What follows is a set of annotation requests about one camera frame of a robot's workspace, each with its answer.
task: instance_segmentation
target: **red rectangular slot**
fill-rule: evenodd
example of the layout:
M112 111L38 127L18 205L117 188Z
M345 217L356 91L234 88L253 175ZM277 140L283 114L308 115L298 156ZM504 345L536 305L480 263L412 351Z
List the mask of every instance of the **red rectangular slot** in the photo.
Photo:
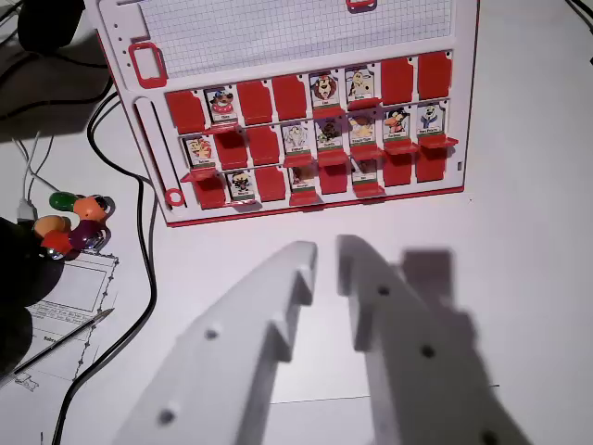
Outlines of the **red rectangular slot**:
M416 179L419 183L441 181L447 166L447 148L421 147L416 160Z
M381 62L383 105L411 102L413 87L414 67L407 57L390 58Z
M206 119L202 111L202 103L192 90L173 91L165 94L173 125L177 133L200 133L204 131Z
M451 65L447 51L418 56L418 94L421 100L448 96Z
M247 167L247 149L241 134L238 132L214 134L214 144L223 170Z
M246 125L271 122L270 90L262 81L240 82L237 93Z
M193 182L197 199L202 209L217 209L224 207L224 181L219 176L212 176L204 181Z
M404 185L411 182L412 154L388 155L385 153L383 163L383 180L385 187Z
M301 119L307 116L305 84L296 75L274 77L271 80L278 119Z
M270 127L247 128L246 133L254 165L278 163L280 157L278 137Z
M346 163L319 168L319 181L324 195L346 192L348 182Z
M258 183L259 197L262 202L284 199L286 184L284 175L275 166L255 169L256 182Z

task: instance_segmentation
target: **grid paper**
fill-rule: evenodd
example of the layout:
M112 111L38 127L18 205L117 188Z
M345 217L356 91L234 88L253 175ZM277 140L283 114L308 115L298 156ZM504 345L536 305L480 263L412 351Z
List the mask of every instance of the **grid paper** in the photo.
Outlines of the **grid paper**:
M145 0L170 78L344 53L450 34L451 0Z

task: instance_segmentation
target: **white table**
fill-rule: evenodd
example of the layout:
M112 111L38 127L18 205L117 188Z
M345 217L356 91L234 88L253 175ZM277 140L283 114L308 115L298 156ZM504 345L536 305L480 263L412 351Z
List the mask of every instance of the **white table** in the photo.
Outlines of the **white table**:
M274 390L274 401L294 403L273 405L266 443L371 444L364 364L350 346L347 303L335 288L338 234L362 236L393 262L410 249L450 250L450 314L454 323L473 326L503 405L534 444L588 443L591 47L587 27L560 0L483 2L462 194L178 229L166 228L158 215L157 309L126 350L79 391L62 443L109 443L175 337L273 251L305 239L320 250L314 305L301 312L295 359L281 366ZM97 143L120 165L144 172L121 108L101 124ZM0 153L0 212L14 219L24 164L8 143ZM72 168L68 175L64 164ZM108 331L116 338L148 298L135 233L136 185L95 157L84 132L56 139L43 176L64 190L116 200L106 247L121 260ZM48 195L34 187L40 214L53 212Z

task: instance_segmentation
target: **character card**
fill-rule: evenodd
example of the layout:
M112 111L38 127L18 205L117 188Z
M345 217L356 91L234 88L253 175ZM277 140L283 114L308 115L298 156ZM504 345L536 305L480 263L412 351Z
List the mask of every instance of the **character card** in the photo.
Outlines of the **character card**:
M310 153L308 128L305 122L290 123L282 126L284 152L286 155Z
M397 141L410 137L410 114L404 108L390 109L383 119L383 140Z
M374 117L371 113L349 116L350 145L365 146L374 142Z
M368 99L374 96L374 73L366 67L346 70L347 101Z
M417 134L443 134L445 132L445 108L438 102L418 106Z
M288 169L288 178L293 192L315 190L315 170L312 165Z
M182 139L189 164L194 169L214 167L213 144L206 136L189 136Z
M227 173L226 182L229 185L232 201L255 199L256 193L253 186L253 178L248 170Z
M330 71L318 72L309 76L311 103L314 108L326 108L340 103L337 79Z
M315 121L317 150L333 150L342 148L341 119L328 118Z
M223 86L206 90L206 100L214 123L237 121L234 95Z
M352 183L366 184L377 182L377 161L374 159L356 161L350 159Z

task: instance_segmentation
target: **pen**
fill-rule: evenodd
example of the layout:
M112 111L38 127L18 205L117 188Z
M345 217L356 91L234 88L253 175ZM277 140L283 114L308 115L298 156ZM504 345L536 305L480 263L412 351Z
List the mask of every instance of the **pen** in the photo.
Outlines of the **pen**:
M85 330L91 326L97 325L99 322L101 322L101 320L103 320L105 317L107 317L112 312L113 312L113 309L107 309L106 311L101 311L95 317L90 318L86 322L76 326L74 329L72 329L70 332L68 332L65 336L63 336L60 340L55 341L54 343L49 345L44 350L33 355L29 360L26 360L25 362L23 362L22 364L17 366L10 373L0 376L0 388L2 388L4 385L6 385L9 382L11 382L12 380L14 380L17 377L17 375L19 375L26 369L30 368L31 366L33 366L34 364L39 362L47 354L51 353L53 350L56 350L57 348L62 346L64 343L66 343L68 340L74 338L77 334L80 334L83 330Z

